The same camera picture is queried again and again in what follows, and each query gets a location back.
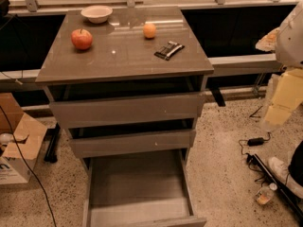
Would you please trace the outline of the yellow taped gripper finger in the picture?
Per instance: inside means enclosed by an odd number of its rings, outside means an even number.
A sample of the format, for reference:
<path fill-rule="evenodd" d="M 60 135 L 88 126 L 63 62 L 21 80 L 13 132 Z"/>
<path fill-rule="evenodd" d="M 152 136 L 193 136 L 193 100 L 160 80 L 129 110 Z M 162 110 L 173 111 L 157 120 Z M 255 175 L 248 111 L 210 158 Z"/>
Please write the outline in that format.
<path fill-rule="evenodd" d="M 303 70 L 287 69 L 282 75 L 272 75 L 266 90 L 260 120 L 264 131 L 281 127 L 303 102 Z"/>

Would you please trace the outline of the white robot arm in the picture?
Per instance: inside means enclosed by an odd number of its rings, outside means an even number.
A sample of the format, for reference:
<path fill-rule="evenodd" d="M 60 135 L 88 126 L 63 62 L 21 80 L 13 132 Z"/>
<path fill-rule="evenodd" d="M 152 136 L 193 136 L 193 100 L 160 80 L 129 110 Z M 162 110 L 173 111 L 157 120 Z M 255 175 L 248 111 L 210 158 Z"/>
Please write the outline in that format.
<path fill-rule="evenodd" d="M 269 81 L 260 121 L 271 132 L 281 127 L 303 102 L 303 1 L 278 28 L 261 38 L 256 49 L 274 52 L 285 71 Z"/>

